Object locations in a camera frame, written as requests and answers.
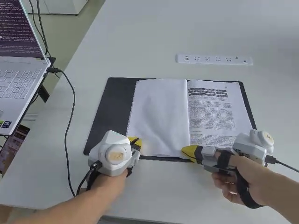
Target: outlet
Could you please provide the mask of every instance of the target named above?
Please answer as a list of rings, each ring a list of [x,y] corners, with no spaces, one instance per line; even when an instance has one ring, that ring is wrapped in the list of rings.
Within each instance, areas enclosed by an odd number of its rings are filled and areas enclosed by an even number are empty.
[[[176,55],[177,63],[184,64],[218,64],[218,65],[253,65],[251,57],[243,56],[206,56],[206,55]]]

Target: black mat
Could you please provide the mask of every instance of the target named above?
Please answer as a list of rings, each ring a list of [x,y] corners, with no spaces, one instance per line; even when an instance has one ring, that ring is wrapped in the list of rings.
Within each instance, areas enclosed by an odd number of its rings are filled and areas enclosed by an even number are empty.
[[[107,80],[98,111],[93,121],[93,126],[90,130],[86,146],[84,148],[84,155],[88,155],[90,150],[102,140],[105,133],[109,130],[113,130],[120,134],[126,135],[128,120],[131,113],[133,96],[135,92],[135,86],[136,82],[139,80],[142,79],[111,77]],[[256,124],[253,119],[253,115],[250,109],[244,85],[242,82],[238,83],[241,88],[242,96],[244,99],[249,119],[251,121],[252,128],[256,129]],[[154,156],[142,156],[141,159],[159,161],[187,161],[185,159],[180,159],[176,157]]]

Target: laptop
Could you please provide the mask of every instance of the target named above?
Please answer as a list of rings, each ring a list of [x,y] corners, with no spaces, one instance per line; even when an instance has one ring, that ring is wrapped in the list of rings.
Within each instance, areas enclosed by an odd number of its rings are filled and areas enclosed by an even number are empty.
[[[50,61],[20,0],[0,0],[0,23],[0,135],[12,135]]]

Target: book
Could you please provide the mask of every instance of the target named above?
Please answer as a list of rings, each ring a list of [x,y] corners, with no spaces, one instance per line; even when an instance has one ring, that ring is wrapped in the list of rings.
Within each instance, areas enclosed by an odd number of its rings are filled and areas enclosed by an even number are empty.
[[[127,136],[142,139],[142,155],[182,157],[190,144],[231,147],[252,124],[239,82],[137,81]]]

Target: right hand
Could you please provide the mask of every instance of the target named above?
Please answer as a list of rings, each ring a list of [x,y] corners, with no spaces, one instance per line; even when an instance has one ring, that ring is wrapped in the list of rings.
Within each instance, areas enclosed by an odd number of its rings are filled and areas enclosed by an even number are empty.
[[[249,192],[253,200],[260,205],[268,205],[267,193],[270,188],[270,179],[275,175],[274,172],[262,165],[244,157],[231,156],[229,164],[235,166],[241,176],[249,184]],[[236,189],[236,176],[225,176],[213,173],[212,178],[216,187],[222,190],[223,196],[230,202],[243,204]]]

